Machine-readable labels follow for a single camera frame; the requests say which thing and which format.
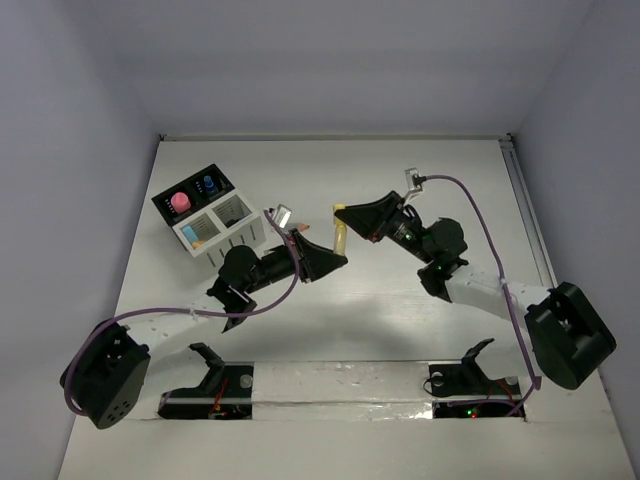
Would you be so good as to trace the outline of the yellow marker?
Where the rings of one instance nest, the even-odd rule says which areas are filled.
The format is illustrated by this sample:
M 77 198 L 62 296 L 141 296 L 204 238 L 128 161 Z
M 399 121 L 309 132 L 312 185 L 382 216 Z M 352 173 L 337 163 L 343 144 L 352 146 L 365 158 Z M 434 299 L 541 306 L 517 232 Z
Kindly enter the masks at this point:
M 340 256 L 346 255 L 347 227 L 343 224 L 335 227 L 333 252 Z

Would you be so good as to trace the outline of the light blue marker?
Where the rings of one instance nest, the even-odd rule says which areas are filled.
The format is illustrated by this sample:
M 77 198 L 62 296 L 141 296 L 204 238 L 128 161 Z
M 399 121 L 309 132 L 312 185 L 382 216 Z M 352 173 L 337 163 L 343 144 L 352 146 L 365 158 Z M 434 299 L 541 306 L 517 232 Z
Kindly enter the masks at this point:
M 181 231 L 182 231 L 182 233 L 183 233 L 183 235 L 184 235 L 185 239 L 186 239 L 190 244 L 192 244 L 192 243 L 196 243 L 196 242 L 198 242 L 198 241 L 199 241 L 199 237 L 198 237 L 197 233 L 195 232 L 195 230 L 194 230 L 191 226 L 189 226 L 189 225 L 184 226 L 184 227 L 181 229 Z

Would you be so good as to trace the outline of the black highlighter blue cap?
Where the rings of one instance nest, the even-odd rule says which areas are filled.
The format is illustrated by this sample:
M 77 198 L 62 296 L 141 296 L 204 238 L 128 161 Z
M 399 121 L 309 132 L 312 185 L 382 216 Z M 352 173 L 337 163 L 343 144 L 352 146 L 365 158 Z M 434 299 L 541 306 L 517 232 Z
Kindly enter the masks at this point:
M 212 196 L 218 192 L 218 187 L 210 175 L 203 177 L 203 184 L 207 195 Z

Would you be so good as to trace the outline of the pink-capped marker tube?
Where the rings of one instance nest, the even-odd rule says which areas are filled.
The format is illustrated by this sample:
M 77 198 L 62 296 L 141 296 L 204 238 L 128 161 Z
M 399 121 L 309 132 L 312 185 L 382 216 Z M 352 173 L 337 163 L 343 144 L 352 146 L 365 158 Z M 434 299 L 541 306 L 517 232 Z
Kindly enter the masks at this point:
M 170 206 L 176 215 L 181 215 L 190 210 L 191 200 L 185 192 L 178 191 L 171 196 Z

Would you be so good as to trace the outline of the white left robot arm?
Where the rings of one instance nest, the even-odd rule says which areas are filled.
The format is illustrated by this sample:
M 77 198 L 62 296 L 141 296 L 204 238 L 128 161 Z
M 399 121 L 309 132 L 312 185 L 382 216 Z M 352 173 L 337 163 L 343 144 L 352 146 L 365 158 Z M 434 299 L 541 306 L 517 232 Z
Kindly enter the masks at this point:
M 247 318 L 283 303 L 278 297 L 263 308 L 251 294 L 281 280 L 293 285 L 320 280 L 348 262 L 346 231 L 339 227 L 334 245 L 307 240 L 299 230 L 258 256 L 246 245 L 232 247 L 218 276 L 201 300 L 189 307 L 156 307 L 120 314 L 99 323 L 60 378 L 69 409 L 97 428 L 114 426 L 138 402 L 155 360 L 182 350 L 198 354 L 186 375 L 190 387 L 161 394 L 157 413 L 164 419 L 245 419 L 251 415 L 251 390 L 241 384 L 248 365 L 229 366 L 205 343 L 208 334 L 226 333 Z

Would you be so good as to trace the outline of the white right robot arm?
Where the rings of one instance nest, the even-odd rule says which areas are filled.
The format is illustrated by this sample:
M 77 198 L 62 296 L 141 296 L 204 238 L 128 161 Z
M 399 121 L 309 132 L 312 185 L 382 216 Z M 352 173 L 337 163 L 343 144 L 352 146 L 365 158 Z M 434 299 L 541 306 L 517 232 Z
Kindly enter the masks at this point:
M 360 237 L 385 238 L 424 262 L 417 275 L 426 292 L 452 304 L 476 308 L 527 333 L 526 352 L 554 384 L 575 390 L 616 350 L 617 342 L 584 292 L 563 282 L 555 288 L 509 282 L 464 260 L 459 222 L 441 217 L 426 226 L 395 191 L 382 199 L 335 211 Z

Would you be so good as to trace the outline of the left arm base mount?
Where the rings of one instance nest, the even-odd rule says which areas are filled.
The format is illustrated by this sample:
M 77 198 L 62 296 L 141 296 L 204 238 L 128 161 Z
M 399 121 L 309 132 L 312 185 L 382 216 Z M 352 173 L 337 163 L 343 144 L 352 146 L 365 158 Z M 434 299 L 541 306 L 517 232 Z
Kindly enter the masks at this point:
M 164 392 L 157 414 L 165 420 L 250 420 L 254 364 L 228 364 L 208 345 L 189 345 L 207 372 L 196 386 Z

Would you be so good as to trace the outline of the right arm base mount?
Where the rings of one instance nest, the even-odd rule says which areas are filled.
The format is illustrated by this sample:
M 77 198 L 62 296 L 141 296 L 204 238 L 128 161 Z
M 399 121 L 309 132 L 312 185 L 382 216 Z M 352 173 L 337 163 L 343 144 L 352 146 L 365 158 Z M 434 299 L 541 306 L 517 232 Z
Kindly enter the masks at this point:
M 423 390 L 431 396 L 434 419 L 482 419 L 509 416 L 522 399 L 518 380 L 490 379 L 477 363 L 480 352 L 494 341 L 480 341 L 458 361 L 429 365 Z

